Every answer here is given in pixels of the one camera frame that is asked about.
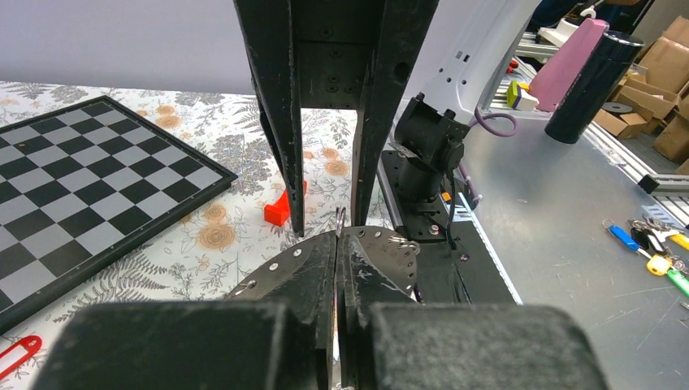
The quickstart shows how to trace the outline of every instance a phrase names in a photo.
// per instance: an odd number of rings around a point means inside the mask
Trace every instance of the chessboard square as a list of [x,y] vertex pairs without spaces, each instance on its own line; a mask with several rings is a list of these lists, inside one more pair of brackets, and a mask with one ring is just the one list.
[[127,188],[128,186],[136,183],[139,180],[141,180],[141,176],[139,176],[135,171],[132,171],[128,167],[125,167],[113,173],[112,175],[103,178],[103,181],[105,181],[113,189],[116,189],[118,191],[120,189]]
[[83,112],[86,114],[89,114],[91,116],[99,116],[102,114],[105,114],[108,111],[112,111],[113,108],[106,103],[103,102],[98,102],[96,104],[93,104],[91,106],[87,106],[81,109]]
[[163,167],[146,176],[146,181],[154,185],[157,189],[166,189],[174,183],[180,181],[182,176],[168,167]]
[[114,159],[112,156],[106,157],[101,161],[94,162],[93,164],[87,166],[87,168],[95,173],[98,177],[103,178],[124,168],[124,165]]
[[87,120],[82,120],[81,122],[74,123],[71,128],[75,129],[79,134],[88,134],[93,130],[98,130],[103,127],[103,123],[98,122],[93,118]]
[[39,150],[49,148],[52,145],[53,145],[53,143],[46,140],[43,136],[37,136],[37,137],[32,138],[30,140],[20,142],[19,144],[15,145],[15,148],[18,151],[29,155],[31,153],[36,153]]
[[186,180],[189,180],[189,183],[194,184],[200,189],[205,189],[222,178],[223,177],[218,172],[213,171],[209,167],[203,167],[191,175],[188,175]]
[[155,193],[148,199],[139,202],[136,206],[155,219],[172,210],[177,205],[178,203],[165,193]]
[[106,113],[96,115],[94,118],[98,122],[110,127],[112,124],[116,124],[119,121],[121,121],[122,119],[126,119],[127,117],[123,113],[121,113],[117,110],[110,110],[110,111],[107,111]]
[[61,158],[56,162],[51,162],[50,164],[43,167],[43,170],[48,172],[55,179],[67,176],[70,173],[79,171],[83,166],[79,164],[74,158],[67,156],[66,158]]
[[[12,236],[7,229],[0,226],[0,252],[15,245],[19,242],[14,236]],[[2,269],[2,256],[0,256],[0,269]]]
[[20,195],[0,204],[0,224],[6,224],[38,209],[25,195]]
[[155,154],[163,149],[169,148],[170,144],[163,141],[159,136],[155,136],[146,141],[139,143],[139,147],[148,152],[149,154]]
[[16,130],[10,130],[9,132],[0,133],[0,138],[14,145],[40,135],[41,134],[39,134],[39,132],[27,126],[17,128]]
[[138,128],[136,130],[132,130],[122,135],[122,138],[129,142],[132,142],[133,144],[139,144],[153,137],[155,137],[155,134],[144,128]]
[[146,225],[148,222],[150,222],[150,220],[151,217],[149,217],[140,208],[134,206],[110,219],[109,222],[112,224],[112,226],[126,236],[127,234],[134,232],[138,228]]
[[60,121],[67,126],[71,126],[73,124],[78,124],[79,122],[83,122],[87,119],[90,119],[92,116],[89,114],[86,114],[82,110],[74,110],[74,111],[69,111],[66,112],[57,118],[60,119]]
[[41,122],[31,125],[31,127],[40,134],[46,134],[59,128],[64,128],[65,126],[67,126],[67,124],[57,118],[44,119]]
[[110,130],[109,128],[99,128],[98,130],[94,130],[89,134],[84,135],[84,138],[93,142],[94,144],[101,144],[115,137],[119,137],[119,135],[116,132]]
[[58,222],[58,225],[71,234],[72,237],[78,237],[103,222],[105,222],[105,219],[98,215],[98,213],[86,208]]
[[0,165],[7,164],[10,161],[15,161],[17,158],[22,158],[23,153],[18,151],[14,146],[7,146],[0,149]]
[[189,156],[182,158],[180,161],[170,165],[170,168],[182,176],[188,176],[201,167],[202,165],[198,161]]
[[87,205],[92,205],[93,203],[105,199],[114,192],[115,190],[111,186],[109,186],[106,182],[99,180],[95,183],[87,185],[86,187],[83,187],[79,191],[74,192],[74,194]]
[[113,129],[118,134],[126,134],[128,132],[131,132],[135,128],[138,128],[139,124],[131,119],[123,119],[117,123],[111,124],[108,127]]
[[39,150],[36,153],[31,153],[28,157],[34,164],[39,167],[44,167],[50,163],[66,158],[68,154],[64,153],[62,149],[53,145],[50,148]]
[[53,223],[54,221],[46,213],[41,210],[35,210],[4,225],[5,229],[12,233],[12,236],[21,241],[24,238],[33,236]]
[[103,150],[105,150],[109,154],[115,154],[117,152],[121,152],[122,150],[132,147],[132,143],[125,140],[121,136],[113,138],[109,141],[105,141],[99,145]]
[[33,204],[43,207],[48,203],[57,201],[59,198],[69,194],[69,190],[64,188],[59,182],[51,181],[41,187],[34,188],[24,194]]
[[153,157],[165,165],[171,165],[172,163],[176,163],[182,158],[187,157],[187,154],[174,146],[170,146],[157,152],[153,155]]
[[138,146],[132,146],[129,149],[114,154],[112,157],[117,158],[117,160],[124,165],[132,165],[149,157],[149,154],[141,150]]
[[5,279],[0,279],[0,289],[14,302],[36,293],[55,280],[55,276],[41,262],[31,262]]
[[41,169],[34,169],[33,171],[28,171],[23,175],[8,180],[10,184],[15,186],[15,188],[22,193],[27,193],[50,181],[53,181],[53,177]]
[[157,193],[158,189],[146,180],[139,180],[120,192],[130,201],[138,203]]
[[55,222],[60,222],[63,219],[82,211],[86,207],[89,207],[81,201],[75,194],[70,193],[65,197],[59,198],[57,201],[53,201],[43,207],[41,210],[51,217]]
[[144,158],[140,162],[131,165],[131,168],[143,177],[146,177],[156,171],[160,171],[164,167],[164,165],[152,157]]
[[21,195],[17,188],[7,182],[0,183],[0,205]]
[[81,137],[81,134],[76,132],[73,128],[65,127],[59,128],[54,132],[49,132],[43,136],[46,140],[57,145],[63,143],[64,141],[73,140],[74,138]]
[[124,197],[121,193],[113,193],[108,197],[104,197],[91,205],[91,209],[102,216],[104,219],[110,219],[126,211],[134,206],[129,199]]
[[58,144],[58,147],[68,154],[74,154],[86,148],[90,148],[91,146],[93,146],[93,142],[83,138],[82,136],[78,136],[77,138],[73,138],[69,141],[64,141]]
[[4,249],[0,252],[0,280],[17,272],[22,267],[26,267],[35,260],[36,258],[33,257],[31,252],[24,248],[19,242]]
[[28,158],[17,158],[15,161],[0,165],[0,176],[9,180],[36,168],[38,168],[38,166]]
[[71,157],[74,158],[76,161],[78,161],[79,164],[86,167],[88,165],[95,163],[96,161],[101,161],[108,156],[109,156],[109,154],[106,153],[105,150],[103,150],[97,146],[92,146],[88,149],[84,149],[78,153],[73,154]]
[[73,237],[59,225],[51,225],[21,242],[33,256],[42,258],[72,240]]
[[72,191],[78,191],[89,184],[99,181],[100,178],[87,168],[81,168],[79,171],[73,172],[69,175],[61,177],[58,182],[64,186],[64,188]]
[[199,189],[197,186],[189,183],[186,179],[182,179],[170,187],[165,188],[163,192],[169,195],[172,199],[175,199],[177,202],[181,203],[188,197],[191,197],[193,194],[197,193],[198,190]]
[[73,240],[48,253],[39,261],[53,275],[60,276],[91,257],[88,250]]
[[117,244],[123,238],[124,234],[120,233],[119,230],[115,229],[108,222],[105,222],[77,237],[76,242],[95,256],[112,245]]

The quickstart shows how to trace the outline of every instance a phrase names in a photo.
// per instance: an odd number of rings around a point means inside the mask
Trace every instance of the floral tablecloth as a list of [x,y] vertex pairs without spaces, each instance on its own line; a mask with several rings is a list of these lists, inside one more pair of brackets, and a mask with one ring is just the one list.
[[[260,128],[254,96],[0,82],[0,126],[103,94],[223,164],[239,180],[225,194],[2,335],[0,351],[32,334],[43,339],[43,347],[0,380],[0,390],[29,388],[60,331],[86,306],[217,299],[299,241],[289,223],[275,227],[263,220],[262,208],[277,200],[284,182]],[[337,206],[349,207],[357,116],[351,110],[303,110],[301,117],[308,180],[305,236],[311,237],[334,228]],[[390,224],[377,185],[368,224]]]

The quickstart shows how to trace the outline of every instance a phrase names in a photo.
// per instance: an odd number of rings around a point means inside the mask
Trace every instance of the red object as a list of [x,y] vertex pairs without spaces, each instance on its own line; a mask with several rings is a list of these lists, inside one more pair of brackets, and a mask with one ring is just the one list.
[[43,340],[41,340],[41,337],[26,336],[23,339],[14,343],[10,348],[5,349],[5,351],[0,353],[0,361],[1,361],[6,355],[8,355],[10,352],[12,352],[12,349],[21,347],[21,348],[24,348],[26,350],[26,354],[23,357],[21,357],[16,362],[12,363],[3,372],[0,372],[0,379],[8,376],[12,371],[16,370],[17,367],[24,364],[31,356],[35,355],[36,352],[38,352],[38,350],[41,349],[42,344],[43,344]]
[[[304,180],[304,194],[306,194],[306,181]],[[287,202],[287,190],[282,192],[282,196],[274,205],[263,207],[263,219],[275,226],[284,225],[289,218],[289,202]]]

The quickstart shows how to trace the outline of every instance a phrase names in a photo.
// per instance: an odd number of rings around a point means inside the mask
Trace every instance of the red handle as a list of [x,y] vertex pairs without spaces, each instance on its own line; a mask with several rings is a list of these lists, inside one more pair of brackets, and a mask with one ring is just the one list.
[[12,352],[12,350],[15,348],[22,347],[26,350],[26,354],[23,357],[21,357],[16,362],[12,363],[12,365],[9,366],[3,372],[0,372],[0,379],[3,379],[6,376],[8,376],[12,371],[16,370],[17,367],[24,364],[31,356],[35,355],[36,352],[38,352],[38,350],[41,349],[42,344],[43,344],[43,341],[41,340],[41,337],[26,336],[23,339],[14,343],[10,348],[5,349],[2,353],[0,353],[0,361],[1,361],[3,357],[5,357],[10,352]]

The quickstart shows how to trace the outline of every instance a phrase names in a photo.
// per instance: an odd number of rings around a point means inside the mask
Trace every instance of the black cylinder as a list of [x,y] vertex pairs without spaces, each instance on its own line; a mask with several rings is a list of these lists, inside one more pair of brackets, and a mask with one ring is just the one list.
[[578,141],[643,47],[640,39],[623,32],[604,32],[552,113],[545,133],[566,144]]

